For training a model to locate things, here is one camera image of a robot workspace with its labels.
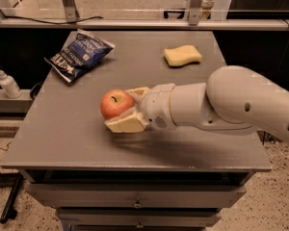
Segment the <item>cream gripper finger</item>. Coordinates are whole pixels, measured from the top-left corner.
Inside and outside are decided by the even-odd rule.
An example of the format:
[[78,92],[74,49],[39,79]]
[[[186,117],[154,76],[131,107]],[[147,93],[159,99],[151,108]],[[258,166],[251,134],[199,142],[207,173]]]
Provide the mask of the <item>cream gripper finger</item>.
[[140,88],[135,88],[132,90],[127,90],[126,92],[129,93],[133,100],[136,103],[141,103],[145,95],[150,91],[150,88],[148,87],[140,87]]
[[138,133],[148,126],[143,114],[136,109],[129,109],[119,116],[106,120],[104,124],[114,133]]

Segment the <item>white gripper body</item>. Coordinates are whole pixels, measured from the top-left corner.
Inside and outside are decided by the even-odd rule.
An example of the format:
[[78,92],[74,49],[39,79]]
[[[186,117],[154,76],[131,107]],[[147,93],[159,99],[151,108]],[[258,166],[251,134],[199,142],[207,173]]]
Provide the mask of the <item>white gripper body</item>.
[[154,130],[171,130],[176,127],[171,118],[171,92],[175,84],[157,85],[150,89],[141,103],[144,118]]

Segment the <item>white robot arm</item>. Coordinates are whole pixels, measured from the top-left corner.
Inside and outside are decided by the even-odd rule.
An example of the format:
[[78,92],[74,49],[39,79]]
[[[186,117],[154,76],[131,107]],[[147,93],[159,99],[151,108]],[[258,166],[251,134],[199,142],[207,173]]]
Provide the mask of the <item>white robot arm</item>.
[[204,83],[111,90],[101,102],[114,133],[193,126],[214,132],[258,127],[289,143],[289,91],[245,67],[215,70]]

